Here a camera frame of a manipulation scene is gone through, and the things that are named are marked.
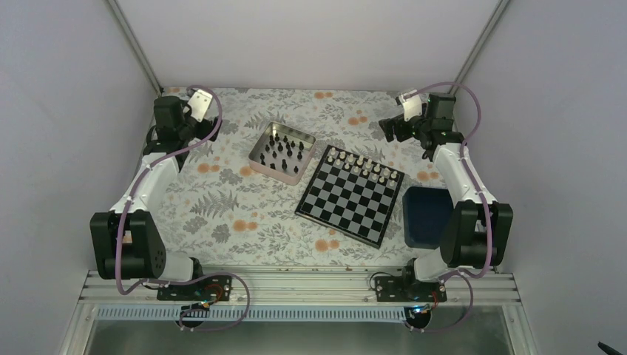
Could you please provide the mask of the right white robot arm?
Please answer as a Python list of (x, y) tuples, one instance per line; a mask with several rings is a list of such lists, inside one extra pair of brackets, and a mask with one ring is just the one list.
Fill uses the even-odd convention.
[(454, 275), (477, 279), (499, 266), (512, 225), (512, 207), (488, 191), (470, 159), (467, 138), (453, 129), (455, 102), (451, 94), (431, 92), (422, 100), (410, 90), (396, 97), (402, 114), (379, 122), (387, 141), (419, 141), (423, 157), (443, 177), (453, 208), (438, 248), (406, 267), (410, 274), (400, 289), (410, 301), (427, 294), (429, 283)]

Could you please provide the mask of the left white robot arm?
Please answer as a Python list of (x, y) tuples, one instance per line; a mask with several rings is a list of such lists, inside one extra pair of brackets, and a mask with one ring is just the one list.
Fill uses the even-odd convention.
[(192, 258), (166, 250), (152, 215), (161, 207), (189, 151), (216, 140), (222, 118), (210, 118), (208, 111), (218, 103), (214, 92), (200, 88), (193, 89), (187, 100), (175, 96), (155, 99), (155, 124), (146, 136), (136, 176), (109, 211), (95, 213), (89, 222), (101, 278), (176, 283), (176, 289), (189, 300), (204, 293), (206, 279), (194, 272)]

